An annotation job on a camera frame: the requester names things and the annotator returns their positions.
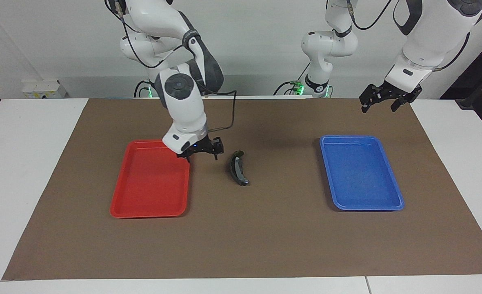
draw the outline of white table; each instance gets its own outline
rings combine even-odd
[[[0,104],[0,279],[86,102]],[[453,101],[417,100],[412,106],[482,229],[482,122]],[[469,294],[482,293],[482,275],[0,282],[0,293],[50,292]]]

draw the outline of blue tray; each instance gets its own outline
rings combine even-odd
[[[342,210],[404,208],[390,162],[374,136],[323,136],[321,150],[335,205]]]

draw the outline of plastic tray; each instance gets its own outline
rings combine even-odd
[[[110,214],[116,218],[179,216],[187,208],[190,164],[162,141],[138,140],[125,151]]]
[[[404,199],[379,139],[323,136],[321,151],[335,205],[342,210],[392,211]]]

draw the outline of robotic arm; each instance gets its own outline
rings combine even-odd
[[[300,82],[305,85],[304,94],[314,97],[327,94],[333,66],[325,59],[328,56],[350,56],[358,45],[357,36],[352,31],[347,0],[330,0],[325,20],[333,28],[331,31],[309,32],[302,38],[302,51],[310,58],[310,68]]]
[[[163,137],[164,144],[179,157],[189,159],[193,153],[207,152],[217,159],[217,154],[223,153],[223,146],[220,138],[208,137],[201,95],[221,88],[222,71],[198,31],[183,12],[170,6],[171,2],[116,0],[111,3],[122,22],[123,13],[128,13],[129,25],[136,28],[121,40],[121,49],[125,56],[147,67],[149,78],[154,81],[151,84],[173,119]],[[163,64],[156,62],[159,54],[169,51],[171,54],[179,47],[186,48],[194,58],[176,67],[160,68]]]
[[[403,13],[407,17],[399,22]],[[392,111],[413,102],[422,91],[420,82],[437,69],[481,18],[482,0],[400,0],[393,19],[407,41],[384,83],[368,85],[360,95],[362,112],[387,99],[394,100]]]

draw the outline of brown surface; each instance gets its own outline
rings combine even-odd
[[[207,101],[211,127],[230,101]],[[127,144],[161,138],[156,100],[91,99],[25,229],[4,280],[482,274],[482,231],[409,106],[360,113],[358,100],[241,100],[226,154],[192,158],[183,217],[114,219]],[[400,212],[333,205],[325,134],[383,143],[405,199]],[[246,152],[248,187],[226,171]]]

